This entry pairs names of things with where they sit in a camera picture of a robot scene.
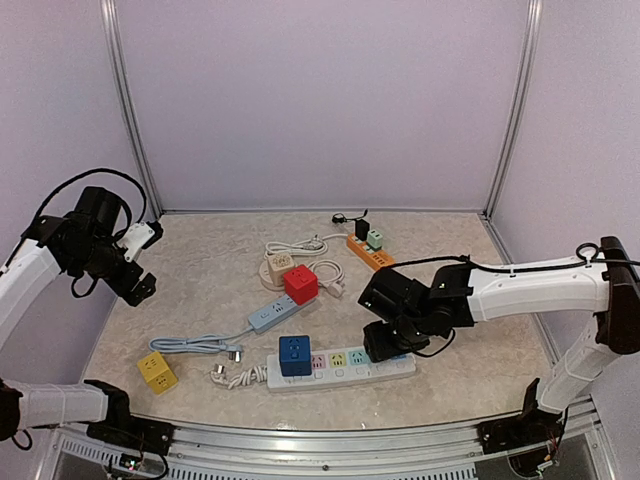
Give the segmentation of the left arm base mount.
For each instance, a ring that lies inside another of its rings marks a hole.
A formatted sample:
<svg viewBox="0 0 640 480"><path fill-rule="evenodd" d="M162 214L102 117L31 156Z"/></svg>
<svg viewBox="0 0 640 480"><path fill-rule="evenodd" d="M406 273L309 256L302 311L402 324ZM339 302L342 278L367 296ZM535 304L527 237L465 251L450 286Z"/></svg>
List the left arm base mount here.
<svg viewBox="0 0 640 480"><path fill-rule="evenodd" d="M174 432L170 423L133 417L125 426L109 421L88 423L86 435L114 446L166 456Z"/></svg>

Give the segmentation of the blue-grey power strip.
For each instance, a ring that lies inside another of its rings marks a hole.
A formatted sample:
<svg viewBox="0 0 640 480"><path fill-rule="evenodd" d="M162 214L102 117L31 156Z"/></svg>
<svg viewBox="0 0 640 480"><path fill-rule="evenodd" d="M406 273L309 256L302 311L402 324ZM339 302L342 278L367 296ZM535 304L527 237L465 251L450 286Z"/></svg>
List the blue-grey power strip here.
<svg viewBox="0 0 640 480"><path fill-rule="evenodd" d="M289 295L283 295L270 304L253 312L248 316L248 326L237 334L216 335L205 334L198 337L156 337L149 341L151 352L164 355L174 354L205 354L214 355L229 353L232 360L238 361L243 352L236 341L250 333L260 335L279 325L303 308L309 306L313 300L298 305Z"/></svg>

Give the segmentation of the beige plug adapter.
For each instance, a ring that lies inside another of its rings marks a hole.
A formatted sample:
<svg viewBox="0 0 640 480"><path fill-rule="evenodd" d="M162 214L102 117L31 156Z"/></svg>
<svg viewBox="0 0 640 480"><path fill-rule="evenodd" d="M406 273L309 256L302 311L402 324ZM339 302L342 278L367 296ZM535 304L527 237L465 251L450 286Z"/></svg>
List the beige plug adapter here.
<svg viewBox="0 0 640 480"><path fill-rule="evenodd" d="M267 256L267 268L274 286L284 285L284 275L296 267L293 257L289 253L276 253Z"/></svg>

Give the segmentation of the blue cube socket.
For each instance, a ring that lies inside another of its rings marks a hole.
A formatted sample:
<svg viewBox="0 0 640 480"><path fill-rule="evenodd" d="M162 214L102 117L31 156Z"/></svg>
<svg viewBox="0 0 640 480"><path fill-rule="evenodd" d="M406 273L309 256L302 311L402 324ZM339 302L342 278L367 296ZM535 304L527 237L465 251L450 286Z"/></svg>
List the blue cube socket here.
<svg viewBox="0 0 640 480"><path fill-rule="evenodd" d="M311 341L308 335L279 338L279 367L283 377L304 377L312 374Z"/></svg>

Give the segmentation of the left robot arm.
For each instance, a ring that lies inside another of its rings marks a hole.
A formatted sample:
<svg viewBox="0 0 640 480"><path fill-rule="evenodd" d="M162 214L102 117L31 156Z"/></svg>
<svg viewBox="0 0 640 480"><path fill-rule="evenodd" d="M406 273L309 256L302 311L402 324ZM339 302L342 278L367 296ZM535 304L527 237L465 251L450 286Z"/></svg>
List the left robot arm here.
<svg viewBox="0 0 640 480"><path fill-rule="evenodd" d="M8 339L31 304L59 276L104 282L132 307L156 291L155 277L137 259L164 230L133 221L126 202L103 187L86 187L62 217L37 214L1 268L1 338ZM101 381L75 385L1 383L1 437L68 423L94 425L121 445L133 443L140 424L124 391Z"/></svg>

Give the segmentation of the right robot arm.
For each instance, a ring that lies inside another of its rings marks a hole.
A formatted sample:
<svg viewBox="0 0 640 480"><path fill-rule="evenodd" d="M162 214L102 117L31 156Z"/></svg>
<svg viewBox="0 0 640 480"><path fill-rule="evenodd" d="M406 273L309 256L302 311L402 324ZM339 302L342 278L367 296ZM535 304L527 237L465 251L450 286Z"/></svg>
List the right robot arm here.
<svg viewBox="0 0 640 480"><path fill-rule="evenodd" d="M422 355L435 336L450 340L459 328L514 315L586 311L579 338L543 379L532 382L511 433L535 442L573 399L611 363L639 351L638 262L615 236L583 243L575 254L509 266L444 256L430 285L402 275L397 264L373 274L358 302L377 316L364 332L374 363L401 354Z"/></svg>

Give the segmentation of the pink round power strip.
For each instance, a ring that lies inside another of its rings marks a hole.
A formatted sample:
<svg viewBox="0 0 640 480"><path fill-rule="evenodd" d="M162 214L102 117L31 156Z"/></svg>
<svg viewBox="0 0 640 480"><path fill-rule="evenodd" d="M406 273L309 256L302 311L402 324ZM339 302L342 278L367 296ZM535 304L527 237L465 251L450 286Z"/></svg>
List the pink round power strip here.
<svg viewBox="0 0 640 480"><path fill-rule="evenodd" d="M333 260L298 264L289 253L268 254L258 268L258 276L271 291L285 291L296 280L310 279L334 298L340 298L344 292L344 270Z"/></svg>

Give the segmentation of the yellow cube socket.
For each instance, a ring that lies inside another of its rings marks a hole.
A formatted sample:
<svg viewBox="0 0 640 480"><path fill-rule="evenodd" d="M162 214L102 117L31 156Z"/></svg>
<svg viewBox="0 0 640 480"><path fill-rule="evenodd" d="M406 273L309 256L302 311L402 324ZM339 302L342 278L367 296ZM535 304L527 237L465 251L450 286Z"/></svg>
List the yellow cube socket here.
<svg viewBox="0 0 640 480"><path fill-rule="evenodd" d="M165 393L178 383L176 375L157 351L139 360L137 367L146 385L156 395Z"/></svg>

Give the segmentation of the red cube socket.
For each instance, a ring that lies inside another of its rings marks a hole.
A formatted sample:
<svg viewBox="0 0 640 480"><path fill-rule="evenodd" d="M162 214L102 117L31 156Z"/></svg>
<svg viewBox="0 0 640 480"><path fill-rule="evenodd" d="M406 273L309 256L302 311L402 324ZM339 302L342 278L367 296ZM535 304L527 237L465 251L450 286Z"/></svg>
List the red cube socket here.
<svg viewBox="0 0 640 480"><path fill-rule="evenodd" d="M285 293L297 304L304 305L318 296L317 276L305 265L284 275Z"/></svg>

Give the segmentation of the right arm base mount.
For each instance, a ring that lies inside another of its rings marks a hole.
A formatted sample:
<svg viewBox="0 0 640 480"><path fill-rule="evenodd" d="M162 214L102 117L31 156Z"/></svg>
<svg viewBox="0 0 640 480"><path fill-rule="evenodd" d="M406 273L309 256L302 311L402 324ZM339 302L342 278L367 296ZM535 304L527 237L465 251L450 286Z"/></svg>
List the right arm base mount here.
<svg viewBox="0 0 640 480"><path fill-rule="evenodd" d="M517 417L482 422L477 426L485 455L514 450L557 438L562 425L555 422L524 421Z"/></svg>

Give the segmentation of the orange power strip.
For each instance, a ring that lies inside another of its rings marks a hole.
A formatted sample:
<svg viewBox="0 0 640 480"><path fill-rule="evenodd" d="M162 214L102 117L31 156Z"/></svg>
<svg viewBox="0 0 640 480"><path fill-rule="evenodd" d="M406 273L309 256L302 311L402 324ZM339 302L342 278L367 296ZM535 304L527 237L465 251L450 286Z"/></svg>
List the orange power strip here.
<svg viewBox="0 0 640 480"><path fill-rule="evenodd" d="M315 235L295 243L269 241L265 244L264 256L269 257L276 254L307 258L323 256L329 251L328 242L333 239L343 240L346 247L374 271L394 264L393 257L383 248L375 249L366 241L357 238L355 234L346 233Z"/></svg>

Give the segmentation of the mint green plug adapter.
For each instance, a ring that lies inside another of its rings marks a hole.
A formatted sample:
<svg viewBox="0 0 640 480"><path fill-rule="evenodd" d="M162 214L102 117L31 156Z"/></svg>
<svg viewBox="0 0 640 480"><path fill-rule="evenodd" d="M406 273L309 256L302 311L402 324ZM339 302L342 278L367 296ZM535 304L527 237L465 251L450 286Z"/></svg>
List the mint green plug adapter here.
<svg viewBox="0 0 640 480"><path fill-rule="evenodd" d="M371 229L367 232L366 244L373 251L379 251L383 247L384 236L382 233L375 229Z"/></svg>

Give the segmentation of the white power strip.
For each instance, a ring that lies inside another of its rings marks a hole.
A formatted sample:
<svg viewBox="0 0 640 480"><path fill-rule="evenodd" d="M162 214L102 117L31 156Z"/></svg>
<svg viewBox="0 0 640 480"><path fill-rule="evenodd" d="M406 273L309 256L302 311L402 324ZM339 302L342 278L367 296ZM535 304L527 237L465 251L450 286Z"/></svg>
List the white power strip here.
<svg viewBox="0 0 640 480"><path fill-rule="evenodd" d="M216 366L210 380L227 390L265 384L270 393L308 392L368 383L398 380L413 376L417 366L413 357L400 355L373 363L363 347L319 350L311 353L311 374L284 377L278 355L269 355L266 363L228 378L224 368Z"/></svg>

